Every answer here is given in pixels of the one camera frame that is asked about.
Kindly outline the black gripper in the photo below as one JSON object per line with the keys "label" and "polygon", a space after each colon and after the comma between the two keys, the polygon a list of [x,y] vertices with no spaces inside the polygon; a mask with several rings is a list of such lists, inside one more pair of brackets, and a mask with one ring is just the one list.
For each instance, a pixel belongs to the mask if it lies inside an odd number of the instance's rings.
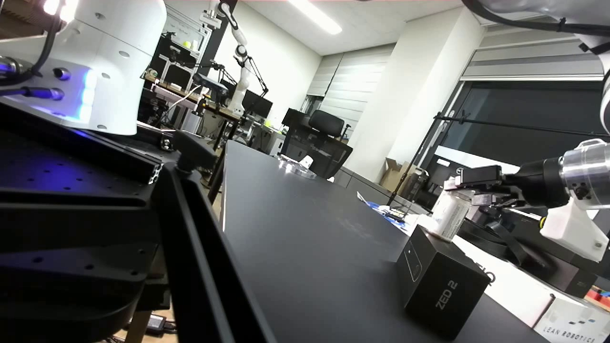
{"label": "black gripper", "polygon": [[[462,188],[491,188],[504,182],[500,167],[462,169],[458,172]],[[508,182],[521,190],[523,199],[533,207],[558,209],[569,203],[565,182],[561,180],[561,163],[546,159],[523,165]],[[474,193],[470,203],[481,209],[523,207],[517,193]]]}

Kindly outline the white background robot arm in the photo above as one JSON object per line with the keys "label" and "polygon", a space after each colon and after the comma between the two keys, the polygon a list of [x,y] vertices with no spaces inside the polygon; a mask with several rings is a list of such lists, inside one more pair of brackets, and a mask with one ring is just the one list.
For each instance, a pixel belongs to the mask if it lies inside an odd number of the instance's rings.
{"label": "white background robot arm", "polygon": [[[323,58],[247,5],[235,18],[245,31],[249,52],[272,89],[272,121],[306,100]],[[388,159],[411,163],[434,117],[447,106],[485,30],[468,10],[449,10],[407,24],[375,81],[357,81],[373,91],[352,134],[354,148],[346,167],[369,182],[382,178]]]}

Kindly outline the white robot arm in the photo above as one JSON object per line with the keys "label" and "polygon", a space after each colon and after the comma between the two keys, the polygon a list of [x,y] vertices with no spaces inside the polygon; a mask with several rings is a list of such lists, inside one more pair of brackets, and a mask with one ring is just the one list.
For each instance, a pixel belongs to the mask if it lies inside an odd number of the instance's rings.
{"label": "white robot arm", "polygon": [[3,0],[0,104],[54,125],[138,132],[165,0]]}

